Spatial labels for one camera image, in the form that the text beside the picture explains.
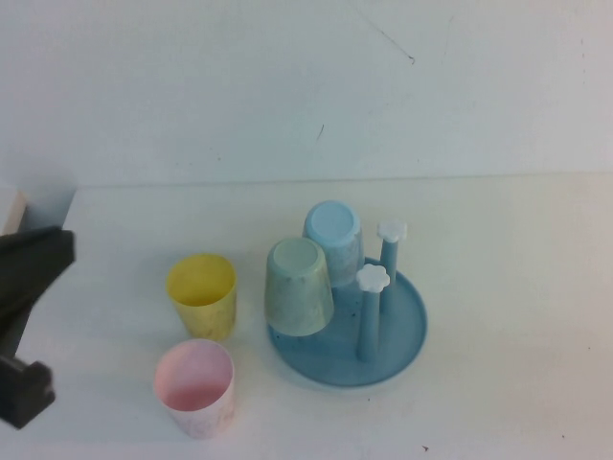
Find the cup rim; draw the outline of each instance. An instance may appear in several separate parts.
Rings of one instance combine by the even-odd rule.
[[[215,347],[218,348],[224,354],[224,356],[230,362],[230,370],[231,370],[230,381],[228,382],[228,385],[226,386],[223,393],[219,395],[219,397],[213,402],[211,402],[209,405],[205,405],[204,407],[200,407],[199,409],[195,409],[195,410],[176,409],[166,404],[164,400],[162,399],[162,397],[160,396],[160,394],[158,393],[158,389],[157,389],[158,373],[160,372],[160,367],[162,365],[162,362],[172,352],[176,351],[179,348],[188,346],[190,343],[194,343],[194,342],[206,343],[206,345],[215,345]],[[160,404],[162,404],[166,409],[173,410],[175,412],[183,412],[183,413],[189,414],[193,412],[198,412],[200,410],[210,410],[216,405],[219,405],[220,402],[222,402],[222,400],[224,399],[224,397],[232,390],[234,386],[235,375],[236,375],[236,368],[234,365],[234,361],[232,360],[232,355],[230,355],[230,352],[228,352],[228,350],[226,350],[226,348],[223,345],[221,345],[219,342],[215,342],[214,340],[209,340],[208,338],[190,338],[188,340],[179,342],[176,345],[174,345],[172,348],[170,348],[169,350],[166,350],[164,354],[162,355],[162,357],[160,357],[160,359],[157,361],[157,364],[155,365],[155,374],[153,376],[153,393],[155,394],[155,398],[157,399],[157,401],[160,402]]]
[[[191,259],[200,259],[202,257],[215,257],[217,259],[221,259],[223,262],[227,263],[228,266],[230,266],[230,268],[232,268],[232,275],[233,275],[233,280],[232,280],[232,284],[230,285],[230,288],[228,289],[228,291],[223,294],[222,297],[220,297],[219,299],[215,300],[214,302],[211,302],[210,304],[204,304],[204,305],[188,305],[188,304],[184,304],[183,302],[178,301],[173,295],[170,294],[170,275],[172,274],[172,272],[179,267],[181,264],[187,262],[188,260]],[[200,253],[196,253],[196,254],[192,254],[190,256],[184,257],[182,259],[180,259],[179,261],[177,261],[175,264],[173,264],[170,267],[170,270],[168,272],[168,274],[166,275],[166,294],[169,296],[169,298],[171,299],[172,302],[177,303],[178,305],[181,305],[183,307],[189,308],[189,309],[202,309],[202,308],[206,308],[206,307],[212,307],[214,305],[217,305],[219,302],[223,302],[225,299],[227,299],[230,295],[232,295],[232,292],[234,292],[234,290],[237,288],[237,282],[238,282],[238,276],[237,276],[237,270],[234,267],[234,264],[232,264],[232,262],[223,257],[220,254],[216,254],[214,252],[200,252]]]

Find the light blue cup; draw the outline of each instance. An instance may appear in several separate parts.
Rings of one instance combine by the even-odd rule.
[[[316,204],[306,216],[303,236],[324,249],[333,288],[355,280],[364,266],[364,246],[360,217],[342,201]]]
[[[266,321],[277,332],[302,336],[324,329],[334,313],[326,256],[306,238],[279,241],[268,253]]]

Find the yellow cup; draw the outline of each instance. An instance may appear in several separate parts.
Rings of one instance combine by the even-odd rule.
[[[222,340],[237,319],[237,273],[216,254],[197,254],[170,269],[166,291],[193,337]]]

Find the pink cup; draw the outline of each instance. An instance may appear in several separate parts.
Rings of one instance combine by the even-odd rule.
[[[196,338],[170,349],[153,388],[177,424],[196,439],[213,438],[234,416],[234,364],[213,340]]]

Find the white wall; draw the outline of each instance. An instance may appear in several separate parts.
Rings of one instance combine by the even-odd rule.
[[[612,31],[608,0],[4,0],[0,177],[56,213],[78,184],[611,170]]]

